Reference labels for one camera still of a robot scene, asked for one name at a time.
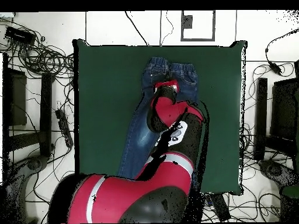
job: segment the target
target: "black plug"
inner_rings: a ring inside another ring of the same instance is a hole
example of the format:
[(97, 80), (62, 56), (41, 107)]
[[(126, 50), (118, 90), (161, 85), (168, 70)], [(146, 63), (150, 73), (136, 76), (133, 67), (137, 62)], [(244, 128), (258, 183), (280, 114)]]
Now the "black plug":
[[(267, 52), (269, 51), (268, 48), (265, 49), (265, 53), (266, 53), (266, 58), (268, 60), (268, 57), (267, 57)], [(270, 62), (268, 60), (268, 63), (269, 63), (269, 67), (270, 69), (275, 73), (275, 74), (278, 74), (281, 76), (281, 69), (279, 68), (279, 66), (277, 64), (275, 64), (274, 62)]]
[(281, 76), (281, 69), (277, 64), (269, 61), (269, 67), (275, 74), (278, 74)]

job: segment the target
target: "floor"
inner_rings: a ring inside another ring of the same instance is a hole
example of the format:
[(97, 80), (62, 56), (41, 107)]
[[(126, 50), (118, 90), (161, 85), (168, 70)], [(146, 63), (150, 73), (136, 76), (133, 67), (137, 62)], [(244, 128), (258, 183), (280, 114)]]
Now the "floor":
[[(193, 15), (194, 25), (196, 19), (200, 19), (203, 15), (201, 12), (187, 11), (185, 15)], [(181, 11), (162, 11), (161, 18), (161, 39), (160, 39), (160, 11), (146, 11), (146, 12), (128, 12), (128, 16), (131, 17), (137, 29), (143, 35), (146, 42), (149, 45), (158, 46), (160, 41), (163, 46), (170, 45), (218, 45), (218, 46), (230, 46), (235, 40), (246, 40), (248, 42), (248, 48), (246, 51), (246, 93), (247, 99), (250, 95), (254, 98), (254, 87), (250, 87), (252, 84), (252, 74), (264, 73), (265, 68), (268, 71), (269, 66), (261, 67), (261, 65), (267, 64), (265, 57), (265, 48), (267, 44), (279, 37), (299, 27), (298, 18), (294, 13), (286, 11), (276, 10), (217, 10), (216, 11), (216, 32), (215, 42), (181, 42), (180, 41), (180, 15)], [(134, 26), (127, 19), (124, 12), (36, 12), (36, 13), (17, 13), (13, 21), (17, 24), (28, 27), (32, 30), (38, 31), (45, 37), (44, 44), (52, 45), (63, 50), (66, 55), (73, 52), (72, 39), (85, 39), (90, 45), (101, 44), (114, 44), (114, 45), (144, 45), (144, 41), (136, 32)], [(19, 27), (17, 24), (9, 22), (0, 22), (0, 40), (3, 40), (5, 25)], [(298, 44), (299, 34), (292, 34), (285, 38), (279, 39), (272, 43), (269, 47), (268, 57), (271, 61), (276, 61), (277, 64), (292, 63), (299, 59), (299, 46)], [(11, 66), (16, 69), (22, 69), (18, 67), (21, 65), (17, 57), (13, 58)], [(289, 75), (286, 78), (295, 77), (295, 73), (292, 73), (292, 67), (290, 64), (285, 65), (284, 75)], [(26, 72), (28, 78), (32, 78), (34, 75), (29, 75)], [(54, 109), (60, 106), (65, 101), (63, 92), (63, 85), (69, 82), (66, 75), (62, 76), (64, 79), (60, 79), (59, 82), (53, 83), (53, 105)], [(271, 95), (271, 85), (275, 81), (280, 81), (283, 78), (269, 71), (263, 75), (268, 78), (268, 95)], [(36, 95), (40, 92), (40, 80), (28, 79), (27, 80), (27, 106), (26, 110), (36, 129), (39, 129), (39, 105), (40, 96)], [(73, 92), (70, 93), (69, 98), (74, 102)], [(254, 105), (254, 99), (249, 99), (245, 102), (245, 108)], [(268, 101), (268, 108), (271, 108), (271, 100)], [(70, 130), (73, 130), (74, 124), (74, 108), (69, 105), (65, 108), (68, 115), (68, 122)], [(255, 116), (255, 108), (248, 108), (245, 112), (245, 122), (248, 128), (254, 126), (253, 119)], [(267, 131), (270, 128), (270, 115), (267, 121)], [(24, 133), (28, 130), (32, 131), (30, 121), (28, 121), (25, 127), (14, 127), (11, 131), (11, 135), (17, 135)], [(61, 136), (55, 115), (53, 115), (52, 126), (52, 139), (53, 143)], [(14, 162), (21, 160), (27, 155), (38, 148), (38, 145), (33, 145), (15, 152), (11, 152), (10, 159)], [(59, 157), (65, 154), (67, 147), (63, 138), (57, 140), (55, 157)], [(267, 157), (271, 157), (271, 152), (267, 153)], [(284, 156), (277, 155), (276, 158), (281, 159)], [(244, 194), (242, 196), (232, 196), (226, 194), (225, 199), (230, 206), (232, 219), (230, 222), (275, 222), (278, 221), (277, 214), (279, 213), (280, 201), (274, 195), (278, 196), (276, 185), (263, 177), (258, 170), (256, 164), (248, 159), (245, 160), (245, 168), (243, 173), (243, 186)], [(292, 167), (289, 161), (285, 163), (286, 166)], [(51, 196), (58, 181), (66, 174), (74, 171), (74, 150), (72, 150), (63, 159), (58, 159), (53, 164), (48, 165), (39, 175), (37, 182), (36, 192), (46, 201), (51, 200)], [(35, 194), (32, 192), (33, 185), (36, 182), (37, 176), (31, 177), (27, 189), (26, 189), (26, 208), (28, 215), (31, 218), (38, 217), (39, 223), (44, 218), (48, 210), (46, 203), (40, 202)], [(261, 198), (260, 203), (267, 209), (262, 209), (261, 212), (256, 209), (256, 200), (265, 193), (268, 194)], [(213, 209), (206, 207), (204, 211), (203, 222), (218, 222), (215, 217)]]

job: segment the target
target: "jeans pocket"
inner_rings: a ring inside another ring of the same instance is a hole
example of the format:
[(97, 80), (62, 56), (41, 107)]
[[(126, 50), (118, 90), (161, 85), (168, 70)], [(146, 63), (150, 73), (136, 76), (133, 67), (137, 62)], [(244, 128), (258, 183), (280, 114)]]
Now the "jeans pocket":
[(166, 68), (162, 65), (153, 65), (151, 67), (151, 76), (166, 75)]
[(197, 74), (195, 72), (184, 72), (181, 77), (182, 81), (189, 85), (195, 85), (197, 83)]

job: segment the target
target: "wire bundle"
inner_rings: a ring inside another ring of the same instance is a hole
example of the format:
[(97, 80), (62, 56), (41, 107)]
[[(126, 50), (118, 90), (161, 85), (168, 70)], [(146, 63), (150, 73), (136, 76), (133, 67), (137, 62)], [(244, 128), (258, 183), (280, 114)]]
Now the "wire bundle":
[[(0, 18), (0, 22), (1, 21), (7, 22), (7, 20), (5, 20), (3, 18)], [(39, 32), (28, 29), (27, 27), (19, 25), (19, 24), (15, 23), (14, 21), (11, 21), (11, 23), (14, 23), (14, 24), (20, 26), (19, 30), (24, 30), (31, 34), (34, 34), (36, 36), (36, 40), (35, 40), (35, 45), (25, 45), (25, 44), (18, 43), (13, 40), (8, 40), (7, 44), (0, 43), (0, 47), (1, 46), (4, 47), (2, 49), (0, 48), (0, 51), (6, 52), (9, 54), (9, 65), (19, 67), (19, 69), (21, 71), (23, 71), (23, 69), (27, 70), (27, 73), (31, 76), (31, 78), (29, 78), (29, 79), (39, 79), (39, 80), (41, 79), (41, 77), (33, 76), (33, 74), (40, 76), (43, 73), (52, 73), (55, 76), (56, 81), (63, 87), (63, 92), (65, 95), (65, 102), (63, 104), (60, 103), (60, 107), (59, 108), (57, 107), (57, 109), (60, 109), (60, 110), (63, 109), (65, 112), (65, 107), (68, 106), (71, 109), (71, 112), (73, 113), (74, 111), (72, 110), (72, 107), (70, 105), (74, 106), (74, 103), (71, 102), (71, 100), (69, 98), (69, 94), (73, 90), (73, 87), (71, 85), (72, 85), (72, 81), (73, 81), (73, 77), (74, 77), (74, 73), (73, 73), (74, 55), (70, 54), (70, 55), (66, 56), (66, 54), (65, 54), (65, 52), (63, 52), (63, 50), (61, 50), (53, 45), (44, 46), (42, 44), (42, 42), (44, 41), (44, 37)], [(22, 65), (14, 65), (13, 64), (14, 58), (18, 58)], [(68, 79), (69, 82), (66, 85), (64, 85), (58, 79)], [(31, 92), (28, 88), (26, 88), (26, 89), (34, 95), (41, 96), (40, 94)], [(33, 99), (38, 104), (40, 104), (36, 98), (31, 98), (31, 99), (27, 99), (27, 100), (33, 100)], [(30, 116), (28, 115), (28, 113), (24, 109), (21, 109), (21, 110), (23, 110), (26, 113), (26, 115), (29, 117), (30, 122), (33, 126), (33, 129), (37, 133), (36, 127), (32, 123), (32, 120), (31, 120)], [(62, 137), (63, 136), (57, 138), (54, 146), (56, 146), (57, 141)], [(11, 164), (11, 166), (14, 169), (19, 168), (18, 164), (20, 164), (20, 163), (21, 163), (21, 166), (24, 166), (26, 164), (26, 162), (30, 159), (30, 155), (35, 150), (31, 151), (28, 154), (27, 158), (25, 158), (17, 163), (14, 163), (14, 161), (10, 161), (10, 160), (8, 160), (8, 162)], [(58, 181), (60, 181), (67, 173), (74, 172), (74, 171), (67, 171), (61, 177), (60, 180), (57, 178), (57, 176), (55, 174), (55, 170), (61, 164), (61, 162), (63, 161), (65, 156), (70, 153), (70, 151), (71, 151), (71, 149), (68, 149), (65, 154), (63, 154), (57, 158), (55, 158), (55, 153), (54, 153), (53, 159), (48, 162), (48, 164), (50, 164), (51, 162), (53, 163), (53, 171), (42, 182), (40, 182), (38, 184), (37, 184), (37, 182), (39, 180), (39, 174), (37, 174), (37, 179), (33, 186), (33, 189), (31, 190), (31, 192), (29, 192), (26, 195), (26, 197), (27, 197), (29, 194), (34, 192), (36, 197), (38, 199), (40, 199), (41, 201), (27, 201), (26, 200), (26, 202), (34, 202), (34, 203), (43, 202), (48, 205), (50, 204), (48, 201), (44, 200), (42, 197), (37, 195), (36, 188), (38, 186), (40, 186), (45, 180), (47, 180), (53, 173), (54, 173), (56, 179)], [(54, 167), (54, 161), (58, 160), (58, 159), (61, 159), (61, 161), (59, 162), (59, 164), (56, 167)], [(3, 183), (3, 186), (5, 186), (7, 183), (11, 183), (13, 176), (14, 176), (14, 173), (11, 174), (11, 176), (9, 176), (8, 180)], [(46, 216), (47, 216), (47, 214), (44, 216), (41, 223), (43, 223)]]

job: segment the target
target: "black monitor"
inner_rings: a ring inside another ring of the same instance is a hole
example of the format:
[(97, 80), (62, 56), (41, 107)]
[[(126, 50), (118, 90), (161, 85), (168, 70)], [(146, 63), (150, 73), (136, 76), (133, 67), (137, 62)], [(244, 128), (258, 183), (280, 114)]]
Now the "black monitor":
[(275, 82), (272, 88), (272, 114), (270, 135), (295, 140), (297, 133), (298, 104), (295, 92), (299, 88), (299, 79)]

